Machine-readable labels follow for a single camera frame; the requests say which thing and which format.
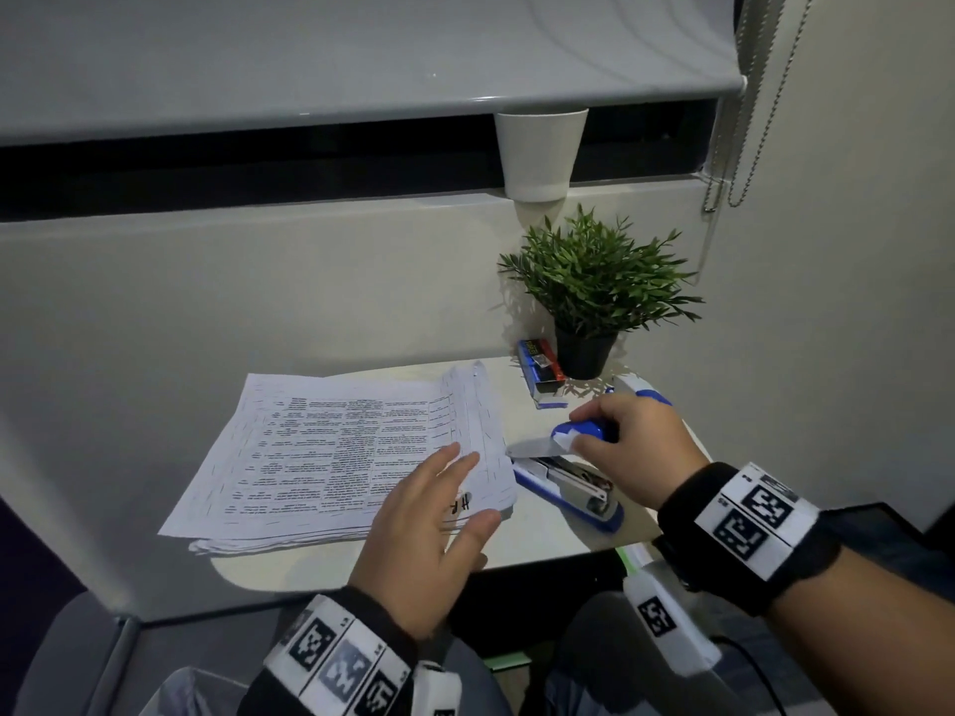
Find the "stack of paper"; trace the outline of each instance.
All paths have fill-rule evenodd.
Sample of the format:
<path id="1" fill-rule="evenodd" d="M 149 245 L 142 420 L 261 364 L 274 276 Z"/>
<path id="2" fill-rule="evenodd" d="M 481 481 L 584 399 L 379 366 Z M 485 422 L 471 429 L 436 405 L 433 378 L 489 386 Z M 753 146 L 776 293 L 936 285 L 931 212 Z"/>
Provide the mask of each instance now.
<path id="1" fill-rule="evenodd" d="M 480 462 L 449 527 L 511 507 L 514 472 L 479 361 L 437 382 L 249 374 L 160 535 L 198 538 L 193 552 L 220 554 L 361 538 L 391 488 L 452 442 Z"/>

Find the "white flower pot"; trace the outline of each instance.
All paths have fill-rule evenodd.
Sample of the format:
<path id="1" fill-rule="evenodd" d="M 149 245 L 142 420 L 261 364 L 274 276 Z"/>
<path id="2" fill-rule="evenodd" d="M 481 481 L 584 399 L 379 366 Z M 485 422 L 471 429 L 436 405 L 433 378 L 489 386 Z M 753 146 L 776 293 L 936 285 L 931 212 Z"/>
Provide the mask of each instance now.
<path id="1" fill-rule="evenodd" d="M 564 198 L 586 119 L 586 108 L 539 114 L 495 113 L 507 197 L 525 203 Z"/>

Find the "white table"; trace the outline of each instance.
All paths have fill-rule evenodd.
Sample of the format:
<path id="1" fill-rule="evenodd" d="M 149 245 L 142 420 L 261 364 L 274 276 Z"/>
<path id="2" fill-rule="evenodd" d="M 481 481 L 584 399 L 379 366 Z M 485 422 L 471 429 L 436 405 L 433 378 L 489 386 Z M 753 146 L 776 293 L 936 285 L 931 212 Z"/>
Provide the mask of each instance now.
<path id="1" fill-rule="evenodd" d="M 622 371 L 610 366 L 603 380 L 571 383 L 571 392 L 567 395 L 570 407 L 567 409 L 538 409 L 527 392 L 516 358 L 497 357 L 483 361 L 498 397 L 504 439 L 508 444 L 548 435 L 555 425 L 567 420 L 570 408 L 602 392 L 612 375 Z M 456 363 L 467 362 L 471 360 L 374 369 L 347 376 L 430 380 L 437 379 Z M 650 511 L 626 497 L 622 496 L 621 501 L 626 512 L 624 525 L 613 536 L 607 536 L 519 486 L 513 515 L 500 524 L 484 548 L 488 557 L 487 567 L 499 568 L 606 550 L 659 535 L 660 531 Z M 333 542 L 271 553 L 213 557 L 211 560 L 222 577 L 248 590 L 325 590 L 346 583 L 363 542 Z"/>

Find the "hand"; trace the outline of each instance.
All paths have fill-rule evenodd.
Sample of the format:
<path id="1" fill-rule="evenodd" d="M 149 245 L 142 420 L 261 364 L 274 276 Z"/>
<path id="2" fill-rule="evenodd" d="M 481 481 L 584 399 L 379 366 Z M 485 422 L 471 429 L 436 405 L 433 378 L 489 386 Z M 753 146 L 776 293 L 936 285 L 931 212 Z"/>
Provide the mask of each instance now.
<path id="1" fill-rule="evenodd" d="M 372 523 L 349 584 L 374 598 L 406 633 L 427 638 L 451 612 L 471 571 L 487 562 L 481 548 L 500 524 L 497 510 L 475 513 L 450 548 L 442 528 L 478 453 L 442 447 L 399 482 Z"/>
<path id="2" fill-rule="evenodd" d="M 571 422 L 594 417 L 617 422 L 619 442 L 612 445 L 581 434 L 572 449 L 645 507 L 659 510 L 674 490 L 710 462 L 676 410 L 650 397 L 605 394 L 570 413 Z"/>

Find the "gray window blind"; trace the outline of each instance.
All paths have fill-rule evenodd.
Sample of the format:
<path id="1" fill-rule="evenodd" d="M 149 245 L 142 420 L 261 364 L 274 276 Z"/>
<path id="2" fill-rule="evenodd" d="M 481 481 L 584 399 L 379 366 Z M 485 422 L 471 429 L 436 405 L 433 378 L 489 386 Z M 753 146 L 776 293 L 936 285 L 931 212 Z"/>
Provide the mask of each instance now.
<path id="1" fill-rule="evenodd" d="M 0 144 L 706 98 L 733 0 L 0 0 Z"/>

